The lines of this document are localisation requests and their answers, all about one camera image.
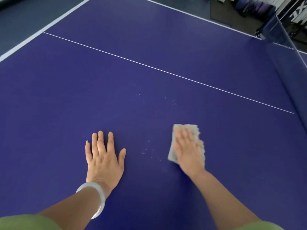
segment green shirt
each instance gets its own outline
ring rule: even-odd
[[[0,230],[62,230],[51,219],[40,215],[20,215],[0,218]],[[283,230],[276,224],[257,221],[236,230]]]

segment white bangle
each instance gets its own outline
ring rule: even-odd
[[[87,187],[87,186],[91,186],[91,187],[94,187],[98,193],[99,193],[99,196],[100,196],[100,200],[101,200],[101,205],[100,207],[98,208],[97,212],[93,215],[92,219],[96,218],[97,216],[100,215],[100,213],[102,212],[103,208],[104,208],[104,205],[106,203],[106,198],[105,198],[105,195],[103,193],[103,190],[101,188],[100,185],[98,185],[97,183],[95,182],[86,182],[84,184],[82,184],[76,191],[79,192],[80,190],[82,190],[83,188]]]

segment gray cleaning cloth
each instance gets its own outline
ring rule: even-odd
[[[182,124],[174,124],[173,126],[173,133],[172,133],[172,144],[171,144],[171,149],[169,150],[169,156],[167,157],[167,159],[169,161],[175,162],[176,164],[178,164],[178,159],[177,159],[177,155],[175,152],[175,149],[173,147],[173,143],[176,142],[176,138],[175,138],[175,134],[174,134],[174,129],[175,127],[181,127]],[[185,124],[184,125],[187,129],[190,129],[192,134],[193,134],[193,138],[194,141],[197,142],[199,140],[199,129],[197,127],[197,125],[193,125],[193,124]],[[201,155],[205,161],[205,147],[204,147],[204,142],[202,141],[201,144]]]

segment table tennis net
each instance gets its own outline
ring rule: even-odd
[[[266,50],[307,131],[307,66],[276,15],[262,28]]]

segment hand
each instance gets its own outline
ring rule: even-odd
[[[109,132],[106,151],[103,132],[99,131],[98,135],[96,133],[92,135],[92,153],[91,144],[86,141],[85,156],[88,165],[86,182],[98,183],[107,198],[124,172],[126,149],[120,151],[117,161],[113,133]]]
[[[174,148],[179,166],[193,180],[195,176],[205,171],[205,162],[201,156],[202,141],[194,142],[191,130],[184,126],[176,127],[174,133],[176,137]]]

